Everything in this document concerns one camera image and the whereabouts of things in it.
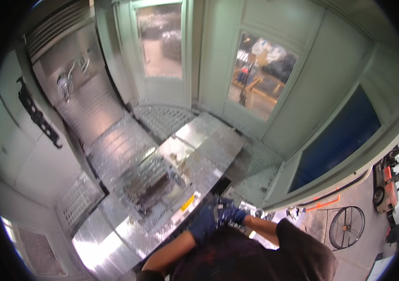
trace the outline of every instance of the hand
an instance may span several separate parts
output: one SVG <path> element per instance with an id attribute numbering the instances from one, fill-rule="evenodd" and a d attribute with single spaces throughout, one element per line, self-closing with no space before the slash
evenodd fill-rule
<path id="1" fill-rule="evenodd" d="M 246 216 L 245 211 L 240 210 L 234 206 L 234 201 L 226 198 L 219 198 L 217 201 L 217 213 L 218 213 L 218 226 L 235 222 L 242 225 Z"/>
<path id="2" fill-rule="evenodd" d="M 199 212 L 198 217 L 187 228 L 195 238 L 197 244 L 202 244 L 217 228 L 214 218 L 215 206 L 215 200 L 205 205 Z"/>

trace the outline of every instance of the diamond plate floor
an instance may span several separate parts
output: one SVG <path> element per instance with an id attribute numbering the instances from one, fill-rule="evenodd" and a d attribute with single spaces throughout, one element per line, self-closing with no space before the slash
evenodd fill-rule
<path id="1" fill-rule="evenodd" d="M 134 113 L 162 141 L 195 118 L 190 110 L 166 105 L 137 106 Z"/>

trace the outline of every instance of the orange forklift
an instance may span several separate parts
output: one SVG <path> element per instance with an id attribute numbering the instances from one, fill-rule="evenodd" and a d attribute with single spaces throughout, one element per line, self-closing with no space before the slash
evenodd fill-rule
<path id="1" fill-rule="evenodd" d="M 383 160 L 374 168 L 376 183 L 373 193 L 373 204 L 381 214 L 393 210 L 398 204 L 398 190 L 392 177 L 392 170 L 390 166 L 383 167 L 386 163 Z"/>

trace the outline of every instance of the yellow sticker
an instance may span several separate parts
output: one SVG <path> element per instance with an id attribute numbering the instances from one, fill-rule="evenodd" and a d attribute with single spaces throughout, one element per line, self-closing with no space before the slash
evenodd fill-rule
<path id="1" fill-rule="evenodd" d="M 195 199 L 195 195 L 192 195 L 185 203 L 184 205 L 181 206 L 181 211 L 185 211 L 193 202 L 193 199 Z"/>

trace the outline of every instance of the blue panel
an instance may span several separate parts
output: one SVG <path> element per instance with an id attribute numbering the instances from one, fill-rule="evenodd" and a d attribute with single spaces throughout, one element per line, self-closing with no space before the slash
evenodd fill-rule
<path id="1" fill-rule="evenodd" d="M 304 151 L 288 192 L 308 184 L 345 160 L 362 146 L 381 123 L 362 87 L 327 128 Z"/>

